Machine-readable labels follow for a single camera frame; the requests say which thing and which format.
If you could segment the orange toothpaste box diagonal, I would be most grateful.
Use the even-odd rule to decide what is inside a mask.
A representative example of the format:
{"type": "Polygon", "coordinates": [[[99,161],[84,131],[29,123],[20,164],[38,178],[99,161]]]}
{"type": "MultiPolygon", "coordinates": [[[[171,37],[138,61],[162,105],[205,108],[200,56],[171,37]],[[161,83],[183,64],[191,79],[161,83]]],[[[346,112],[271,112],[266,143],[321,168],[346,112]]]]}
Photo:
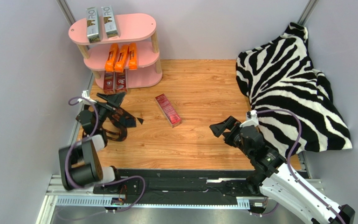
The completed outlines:
{"type": "Polygon", "coordinates": [[[117,61],[115,62],[114,71],[123,72],[126,65],[128,55],[129,55],[129,44],[124,44],[121,46],[119,54],[117,56],[117,61]]]}

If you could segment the orange toothpaste box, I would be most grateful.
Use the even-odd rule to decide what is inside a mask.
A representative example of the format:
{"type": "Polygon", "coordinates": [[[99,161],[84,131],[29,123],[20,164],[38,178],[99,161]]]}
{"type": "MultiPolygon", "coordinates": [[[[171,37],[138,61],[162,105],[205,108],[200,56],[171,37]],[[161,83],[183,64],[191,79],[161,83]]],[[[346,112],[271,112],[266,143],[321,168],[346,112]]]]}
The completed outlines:
{"type": "Polygon", "coordinates": [[[129,69],[136,70],[138,68],[138,54],[136,43],[130,43],[129,45],[129,69]]]}
{"type": "Polygon", "coordinates": [[[105,63],[106,72],[113,72],[114,71],[114,67],[115,67],[115,63],[116,63],[118,53],[119,53],[118,44],[117,43],[111,44],[110,48],[109,48],[108,58],[107,58],[106,63],[105,63]]]}

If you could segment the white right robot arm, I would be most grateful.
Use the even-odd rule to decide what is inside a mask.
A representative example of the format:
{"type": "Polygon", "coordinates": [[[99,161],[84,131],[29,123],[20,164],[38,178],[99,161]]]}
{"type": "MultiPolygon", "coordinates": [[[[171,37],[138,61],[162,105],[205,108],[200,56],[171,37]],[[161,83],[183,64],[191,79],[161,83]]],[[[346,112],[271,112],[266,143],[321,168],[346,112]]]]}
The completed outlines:
{"type": "Polygon", "coordinates": [[[266,145],[258,125],[254,111],[248,112],[244,122],[230,116],[210,125],[215,137],[223,136],[227,145],[250,159],[255,170],[246,178],[248,192],[275,200],[306,224],[352,224],[355,210],[329,199],[298,175],[287,159],[266,145]]]}

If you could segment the red toothpaste box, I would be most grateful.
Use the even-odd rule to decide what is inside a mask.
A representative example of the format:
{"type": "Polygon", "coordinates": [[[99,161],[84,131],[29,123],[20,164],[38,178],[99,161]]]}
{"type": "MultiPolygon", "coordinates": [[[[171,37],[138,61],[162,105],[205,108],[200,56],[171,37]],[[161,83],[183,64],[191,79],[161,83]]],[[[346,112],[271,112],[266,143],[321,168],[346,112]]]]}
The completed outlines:
{"type": "Polygon", "coordinates": [[[175,110],[175,108],[165,94],[160,94],[156,96],[155,100],[172,128],[182,123],[181,117],[178,115],[177,111],[175,110]]]}
{"type": "Polygon", "coordinates": [[[105,71],[103,80],[103,91],[105,94],[115,94],[115,72],[105,71]]]}
{"type": "Polygon", "coordinates": [[[115,73],[115,92],[127,92],[127,70],[115,73]]]}

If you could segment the red toothpaste box back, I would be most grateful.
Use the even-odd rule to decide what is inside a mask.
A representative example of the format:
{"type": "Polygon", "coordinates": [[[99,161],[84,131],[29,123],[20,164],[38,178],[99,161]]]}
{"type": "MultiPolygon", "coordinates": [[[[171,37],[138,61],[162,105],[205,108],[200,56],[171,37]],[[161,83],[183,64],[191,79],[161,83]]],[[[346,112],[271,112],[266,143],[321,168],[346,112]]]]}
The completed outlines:
{"type": "Polygon", "coordinates": [[[127,92],[127,70],[115,73],[115,92],[127,92]]]}

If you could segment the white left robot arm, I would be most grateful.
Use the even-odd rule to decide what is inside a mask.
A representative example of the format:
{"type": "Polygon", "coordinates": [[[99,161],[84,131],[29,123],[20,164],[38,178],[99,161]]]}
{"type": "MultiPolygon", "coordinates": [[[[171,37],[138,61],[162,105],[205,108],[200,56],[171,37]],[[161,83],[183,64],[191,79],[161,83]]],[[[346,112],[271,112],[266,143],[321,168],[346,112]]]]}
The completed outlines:
{"type": "Polygon", "coordinates": [[[83,104],[83,110],[76,116],[83,133],[81,140],[58,150],[61,180],[67,191],[115,180],[114,168],[103,168],[97,152],[107,146],[108,140],[124,141],[127,129],[137,125],[136,118],[121,107],[125,95],[98,93],[102,99],[98,101],[84,91],[81,96],[69,99],[69,105],[83,104]]]}

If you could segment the red toothpaste box front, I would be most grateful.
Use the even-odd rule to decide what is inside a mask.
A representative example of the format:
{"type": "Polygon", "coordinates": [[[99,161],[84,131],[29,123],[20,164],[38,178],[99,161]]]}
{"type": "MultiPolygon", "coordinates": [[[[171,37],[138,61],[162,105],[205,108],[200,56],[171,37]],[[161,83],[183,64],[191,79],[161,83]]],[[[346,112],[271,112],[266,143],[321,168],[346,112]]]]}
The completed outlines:
{"type": "Polygon", "coordinates": [[[165,94],[160,94],[156,96],[155,100],[172,128],[182,123],[181,117],[178,115],[177,111],[175,110],[175,108],[165,94]]]}

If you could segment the teal silver toothpaste box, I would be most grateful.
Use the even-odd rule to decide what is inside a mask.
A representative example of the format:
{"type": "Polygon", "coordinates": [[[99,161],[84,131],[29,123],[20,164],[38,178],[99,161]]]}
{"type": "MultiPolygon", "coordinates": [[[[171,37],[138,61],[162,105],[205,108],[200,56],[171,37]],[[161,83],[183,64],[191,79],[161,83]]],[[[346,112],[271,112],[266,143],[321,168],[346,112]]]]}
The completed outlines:
{"type": "Polygon", "coordinates": [[[89,43],[101,41],[101,30],[99,23],[98,9],[89,7],[86,9],[87,38],[89,43]]]}

